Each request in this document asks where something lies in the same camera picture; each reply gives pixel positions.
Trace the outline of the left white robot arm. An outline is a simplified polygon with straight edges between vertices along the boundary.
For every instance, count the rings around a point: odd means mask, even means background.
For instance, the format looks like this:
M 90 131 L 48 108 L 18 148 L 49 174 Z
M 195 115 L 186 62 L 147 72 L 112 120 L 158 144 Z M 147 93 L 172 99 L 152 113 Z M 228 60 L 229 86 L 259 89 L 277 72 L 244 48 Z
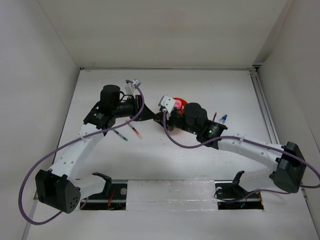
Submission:
M 73 212 L 82 199 L 92 195 L 107 198 L 112 191 L 111 177 L 94 172 L 87 178 L 78 173 L 94 147 L 115 129 L 117 118 L 129 117 L 132 121 L 146 121 L 154 114 L 145 106 L 142 94 L 134 95 L 140 82 L 127 81 L 128 99 L 117 85 L 105 85 L 99 101 L 83 120 L 78 137 L 64 154 L 48 170 L 40 170 L 35 176 L 38 200 L 66 214 Z

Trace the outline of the clear blue spray bottle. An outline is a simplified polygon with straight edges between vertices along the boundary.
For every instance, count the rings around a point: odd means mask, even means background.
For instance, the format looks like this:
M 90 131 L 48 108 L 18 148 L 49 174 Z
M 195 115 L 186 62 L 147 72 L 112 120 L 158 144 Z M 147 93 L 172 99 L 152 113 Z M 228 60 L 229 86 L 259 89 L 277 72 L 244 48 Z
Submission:
M 224 116 L 222 116 L 219 120 L 218 123 L 224 125 L 226 120 L 227 120 L 228 115 L 225 114 Z

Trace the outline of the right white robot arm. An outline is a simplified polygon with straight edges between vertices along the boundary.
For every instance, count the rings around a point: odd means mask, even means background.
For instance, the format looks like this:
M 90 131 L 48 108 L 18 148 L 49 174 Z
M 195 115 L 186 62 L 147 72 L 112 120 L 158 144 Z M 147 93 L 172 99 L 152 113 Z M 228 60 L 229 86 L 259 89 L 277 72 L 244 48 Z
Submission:
M 195 134 L 198 147 L 235 153 L 266 166 L 267 177 L 282 191 L 297 193 L 301 186 L 306 165 L 295 143 L 279 145 L 255 142 L 239 133 L 223 135 L 227 126 L 210 120 L 207 111 L 195 102 L 185 106 L 179 106 L 176 102 L 161 102 L 155 121 L 163 126 L 167 135 L 173 129 Z

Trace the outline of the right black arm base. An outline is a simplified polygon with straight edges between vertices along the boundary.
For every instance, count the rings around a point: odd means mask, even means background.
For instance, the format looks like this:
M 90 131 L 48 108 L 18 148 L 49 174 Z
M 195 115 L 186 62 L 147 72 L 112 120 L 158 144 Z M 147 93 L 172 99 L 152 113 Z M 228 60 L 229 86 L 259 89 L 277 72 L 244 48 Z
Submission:
M 217 200 L 218 210 L 264 210 L 259 192 L 243 198 L 250 193 L 240 186 L 244 173 L 244 171 L 239 171 L 233 180 L 218 180 L 214 183 L 214 198 Z

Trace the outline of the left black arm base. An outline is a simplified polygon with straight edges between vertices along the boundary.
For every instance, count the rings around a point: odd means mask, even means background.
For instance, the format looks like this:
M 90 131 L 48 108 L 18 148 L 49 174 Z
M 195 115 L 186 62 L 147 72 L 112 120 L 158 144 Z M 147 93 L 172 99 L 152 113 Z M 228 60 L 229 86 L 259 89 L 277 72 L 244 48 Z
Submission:
M 104 178 L 103 190 L 84 198 L 79 205 L 83 211 L 124 211 L 127 204 L 128 180 L 113 180 L 111 177 L 97 173 Z

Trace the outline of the pink capped glue bottle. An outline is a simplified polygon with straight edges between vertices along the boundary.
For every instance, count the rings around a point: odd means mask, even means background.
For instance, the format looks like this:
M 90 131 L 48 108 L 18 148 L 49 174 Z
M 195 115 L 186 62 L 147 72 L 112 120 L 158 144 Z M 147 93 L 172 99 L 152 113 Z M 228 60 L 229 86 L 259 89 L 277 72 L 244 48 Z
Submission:
M 182 108 L 182 102 L 179 100 L 179 99 L 176 99 L 175 100 L 175 105 L 174 107 L 177 109 L 177 110 L 180 110 Z

